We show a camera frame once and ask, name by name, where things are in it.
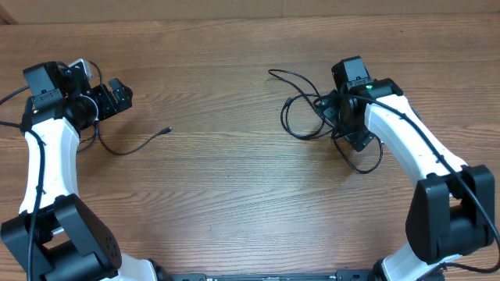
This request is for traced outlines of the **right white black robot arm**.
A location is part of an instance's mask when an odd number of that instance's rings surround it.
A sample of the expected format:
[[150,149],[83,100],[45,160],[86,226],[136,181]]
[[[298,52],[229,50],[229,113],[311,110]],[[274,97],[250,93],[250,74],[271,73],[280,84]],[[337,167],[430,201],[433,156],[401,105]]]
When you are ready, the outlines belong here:
[[363,150],[386,144],[414,186],[405,244],[376,262],[368,280],[442,280],[457,259],[499,242],[495,178],[450,152],[413,111],[391,79],[376,80],[358,56],[331,69],[336,87],[314,102],[332,123],[333,137]]

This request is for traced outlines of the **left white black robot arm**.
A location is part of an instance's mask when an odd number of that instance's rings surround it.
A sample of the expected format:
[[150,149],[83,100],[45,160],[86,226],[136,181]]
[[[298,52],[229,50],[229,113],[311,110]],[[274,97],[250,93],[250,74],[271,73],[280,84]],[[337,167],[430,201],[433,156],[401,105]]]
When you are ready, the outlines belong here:
[[80,199],[77,155],[101,140],[80,135],[132,106],[118,79],[91,86],[101,70],[91,61],[43,62],[23,71],[31,92],[18,129],[28,151],[27,189],[1,238],[29,280],[167,280],[151,259],[120,250],[111,230]]

